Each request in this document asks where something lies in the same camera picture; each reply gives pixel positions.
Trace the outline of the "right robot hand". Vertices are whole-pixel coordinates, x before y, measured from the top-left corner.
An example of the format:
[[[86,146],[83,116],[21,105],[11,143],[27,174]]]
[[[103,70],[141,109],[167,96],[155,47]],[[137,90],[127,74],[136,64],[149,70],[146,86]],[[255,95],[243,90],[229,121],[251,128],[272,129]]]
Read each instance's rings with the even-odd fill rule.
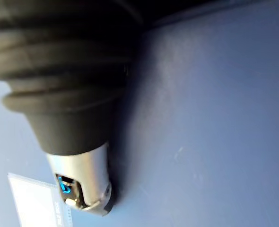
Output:
[[[107,152],[138,38],[165,0],[0,0],[3,103],[23,114],[64,203],[113,207]]]

